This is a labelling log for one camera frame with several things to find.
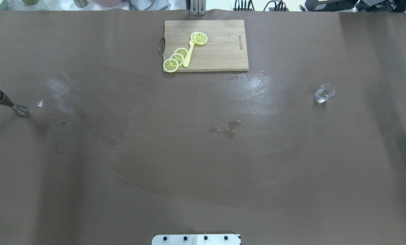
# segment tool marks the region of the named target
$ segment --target clear glass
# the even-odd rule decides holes
[[[331,96],[335,95],[335,87],[330,84],[323,84],[315,93],[315,100],[319,103],[325,102]]]

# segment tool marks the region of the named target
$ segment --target table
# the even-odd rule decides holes
[[[248,73],[162,72],[197,19],[244,19]],[[0,12],[0,89],[0,245],[406,244],[406,14]]]

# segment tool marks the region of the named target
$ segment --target tabletop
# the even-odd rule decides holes
[[[248,72],[162,72],[200,19],[244,20]],[[406,14],[6,11],[0,89],[0,245],[406,244]]]

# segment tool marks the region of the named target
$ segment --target wooden cutting board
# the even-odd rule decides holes
[[[195,45],[187,68],[190,71],[248,71],[244,20],[166,20],[164,61],[180,47],[189,49],[189,36],[204,32],[208,41]]]

